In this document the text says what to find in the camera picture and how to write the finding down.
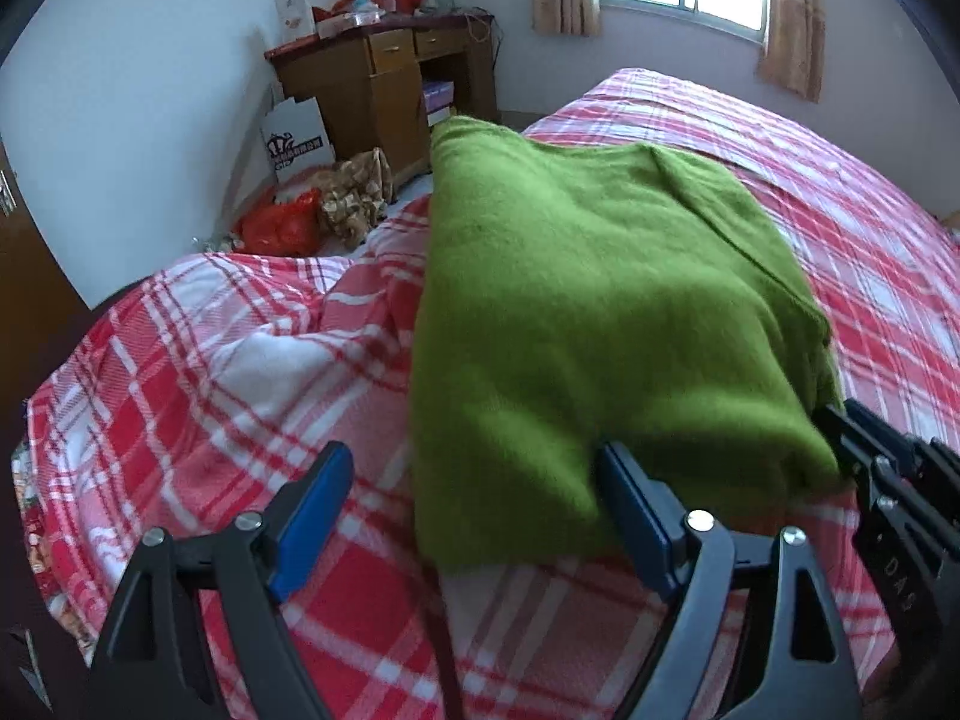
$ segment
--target purple box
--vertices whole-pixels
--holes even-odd
[[[453,81],[424,81],[424,102],[427,113],[453,105]]]

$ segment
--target window frame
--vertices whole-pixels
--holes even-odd
[[[659,16],[669,16],[670,18],[685,20],[690,23],[699,23],[711,29],[718,29],[722,32],[734,35],[751,43],[763,43],[763,36],[767,31],[767,16],[770,10],[770,0],[763,1],[763,9],[760,14],[760,29],[750,29],[742,23],[732,22],[730,19],[723,19],[714,16],[712,13],[704,13],[697,9],[697,1],[694,0],[693,8],[686,6],[683,0],[678,0],[676,5],[667,5],[663,2],[653,2],[650,0],[600,0],[604,7],[624,8],[626,10],[640,10],[644,13],[653,13]]]

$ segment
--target door handle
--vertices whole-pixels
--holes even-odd
[[[10,185],[7,183],[6,170],[0,170],[0,212],[8,217],[16,210],[16,200],[13,198],[13,192],[10,191]]]

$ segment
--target window sill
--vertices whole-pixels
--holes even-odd
[[[647,2],[644,0],[600,0],[601,7],[618,8],[621,10],[638,10],[642,13],[652,13],[655,16],[666,16],[669,19],[678,19],[687,23],[696,23],[699,26],[705,26],[707,29],[715,29],[719,32],[726,32],[748,43],[760,46],[763,44],[763,35],[755,29],[747,28],[736,22],[730,22],[709,13],[693,13],[689,10],[674,7],[672,5],[661,5],[656,2]]]

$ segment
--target bedspread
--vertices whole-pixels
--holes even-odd
[[[960,254],[870,167],[798,124],[640,70],[527,135],[646,140],[727,165],[832,322],[846,396],[899,429],[960,445]],[[44,594],[95,634],[148,527],[222,527],[342,440],[356,483],[307,586],[283,609],[335,716],[455,716],[459,699],[468,717],[609,716],[662,613],[625,565],[568,559],[437,580],[416,557],[406,391],[428,234],[421,199],[374,231],[353,264],[209,254],[112,308],[30,403]],[[827,568],[863,680],[891,635],[851,547],[853,500],[792,514]],[[742,602],[731,599],[698,716],[719,696]],[[210,597],[203,606],[229,708],[251,716],[219,608]]]

